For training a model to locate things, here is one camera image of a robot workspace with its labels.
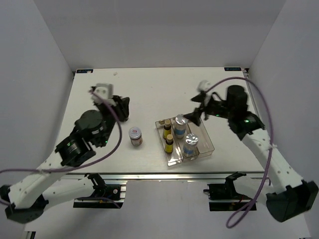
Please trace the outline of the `blue label sesame shaker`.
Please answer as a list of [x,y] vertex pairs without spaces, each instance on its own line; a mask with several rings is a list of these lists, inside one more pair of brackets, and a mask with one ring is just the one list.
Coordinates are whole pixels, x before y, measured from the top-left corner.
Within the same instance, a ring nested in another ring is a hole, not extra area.
[[183,138],[188,119],[186,119],[183,114],[179,114],[174,119],[174,134],[177,138]]
[[188,158],[194,155],[198,142],[199,142],[199,138],[194,133],[189,133],[185,137],[183,148],[182,148],[182,154],[185,158]]

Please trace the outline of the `brown spice jar white lid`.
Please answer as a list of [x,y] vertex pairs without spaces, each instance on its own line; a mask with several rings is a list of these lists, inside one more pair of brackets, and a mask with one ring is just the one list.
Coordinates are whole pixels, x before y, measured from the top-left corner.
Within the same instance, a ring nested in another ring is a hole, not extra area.
[[142,131],[138,127],[129,129],[129,138],[133,146],[139,146],[143,143]]

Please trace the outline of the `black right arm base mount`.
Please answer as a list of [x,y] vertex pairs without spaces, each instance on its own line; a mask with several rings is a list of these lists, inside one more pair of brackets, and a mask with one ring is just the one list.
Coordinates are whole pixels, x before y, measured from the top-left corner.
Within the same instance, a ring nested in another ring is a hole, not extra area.
[[210,212],[235,212],[251,200],[237,193],[232,196],[226,191],[225,184],[207,184],[203,193],[208,196]]

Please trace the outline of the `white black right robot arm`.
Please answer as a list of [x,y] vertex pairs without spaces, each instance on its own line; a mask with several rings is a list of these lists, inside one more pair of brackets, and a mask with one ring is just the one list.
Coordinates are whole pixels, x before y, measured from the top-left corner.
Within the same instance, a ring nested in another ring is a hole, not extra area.
[[226,195],[232,199],[241,194],[255,198],[278,222],[309,211],[319,192],[318,185],[314,181],[305,181],[271,142],[265,125],[248,110],[245,89],[239,85],[228,87],[224,100],[215,100],[216,92],[208,96],[207,89],[198,87],[197,90],[199,94],[191,100],[200,106],[185,114],[185,118],[196,125],[201,124],[201,116],[205,116],[206,120],[209,116],[227,119],[232,132],[254,154],[271,181],[271,185],[266,186],[237,172],[226,178]]

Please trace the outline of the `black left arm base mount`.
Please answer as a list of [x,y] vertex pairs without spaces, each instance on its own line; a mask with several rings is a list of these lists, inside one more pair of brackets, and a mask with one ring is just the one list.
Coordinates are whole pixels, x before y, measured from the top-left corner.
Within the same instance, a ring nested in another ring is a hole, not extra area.
[[73,208],[120,209],[126,195],[126,183],[106,182],[99,174],[85,174],[93,183],[93,193],[88,197],[75,199]]

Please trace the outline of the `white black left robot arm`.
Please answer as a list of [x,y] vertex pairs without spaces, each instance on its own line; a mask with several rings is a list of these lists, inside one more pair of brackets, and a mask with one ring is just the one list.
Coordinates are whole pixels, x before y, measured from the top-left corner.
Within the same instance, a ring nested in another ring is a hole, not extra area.
[[105,147],[115,125],[129,118],[130,98],[113,95],[102,99],[93,95],[95,110],[85,111],[74,123],[71,133],[57,144],[52,156],[31,174],[14,185],[0,188],[0,202],[6,206],[6,218],[27,224],[38,219],[48,209],[77,199],[115,202],[113,193],[98,173],[86,173],[75,183],[54,187],[66,173],[83,168],[96,155],[94,148]]

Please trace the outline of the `yellow label sauce bottle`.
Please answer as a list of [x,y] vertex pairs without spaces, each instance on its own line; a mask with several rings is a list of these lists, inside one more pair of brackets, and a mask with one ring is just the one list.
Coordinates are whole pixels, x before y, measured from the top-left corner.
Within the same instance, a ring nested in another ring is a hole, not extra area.
[[164,139],[166,139],[169,134],[171,134],[171,121],[170,121],[170,119],[166,119],[164,121],[162,136]]

